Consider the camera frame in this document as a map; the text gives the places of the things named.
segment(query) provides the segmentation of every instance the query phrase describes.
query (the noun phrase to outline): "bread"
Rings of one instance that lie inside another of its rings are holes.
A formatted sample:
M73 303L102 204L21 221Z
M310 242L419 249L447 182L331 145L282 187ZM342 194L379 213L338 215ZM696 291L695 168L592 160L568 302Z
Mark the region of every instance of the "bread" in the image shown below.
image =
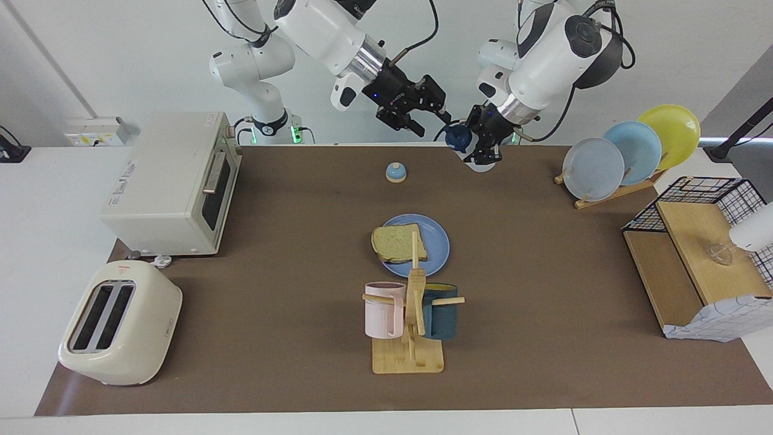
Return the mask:
M373 251L376 251L383 262L405 263L411 261L413 232L419 233L419 261L427 261L427 250L421 241L421 230L418 224L390 225L378 227L370 236Z

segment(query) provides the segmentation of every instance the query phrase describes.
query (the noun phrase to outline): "pink mug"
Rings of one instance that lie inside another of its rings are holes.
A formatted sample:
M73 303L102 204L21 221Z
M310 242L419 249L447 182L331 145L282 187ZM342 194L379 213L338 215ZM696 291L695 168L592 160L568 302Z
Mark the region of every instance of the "pink mug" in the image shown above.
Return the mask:
M367 283L365 294L388 297L394 301L394 304L365 301L365 335L387 340L402 337L405 284Z

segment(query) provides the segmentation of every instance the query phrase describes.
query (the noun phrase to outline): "blue mug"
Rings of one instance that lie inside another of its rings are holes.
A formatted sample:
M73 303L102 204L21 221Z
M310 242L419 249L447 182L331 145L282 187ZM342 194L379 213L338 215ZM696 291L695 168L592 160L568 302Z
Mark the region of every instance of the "blue mug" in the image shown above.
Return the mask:
M447 299L459 294L457 286L441 283L427 283L421 307L424 312L424 337L431 340L451 340L456 337L457 305L432 305L436 299Z

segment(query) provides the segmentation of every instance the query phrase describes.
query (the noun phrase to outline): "black wire mesh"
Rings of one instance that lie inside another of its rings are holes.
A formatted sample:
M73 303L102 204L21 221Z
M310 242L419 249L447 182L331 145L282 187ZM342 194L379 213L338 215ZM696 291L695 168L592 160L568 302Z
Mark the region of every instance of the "black wire mesh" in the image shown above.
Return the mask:
M658 201L716 204L733 226L765 206L762 196L749 180L683 176L637 214L623 227L623 231L666 232L666 225L656 207ZM749 257L765 283L773 289L773 246L751 252Z

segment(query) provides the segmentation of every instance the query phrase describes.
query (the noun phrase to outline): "mug handle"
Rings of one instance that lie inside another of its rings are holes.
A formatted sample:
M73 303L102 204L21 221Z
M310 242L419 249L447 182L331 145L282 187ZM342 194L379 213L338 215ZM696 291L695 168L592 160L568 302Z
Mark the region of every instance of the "mug handle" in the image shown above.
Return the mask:
M394 315L392 316L392 324L390 325L390 330L386 333L389 334L390 337L394 338L397 335L395 334L395 331L397 330L397 322L403 321L403 301L397 300L397 297L394 295L389 295L390 298L394 301Z

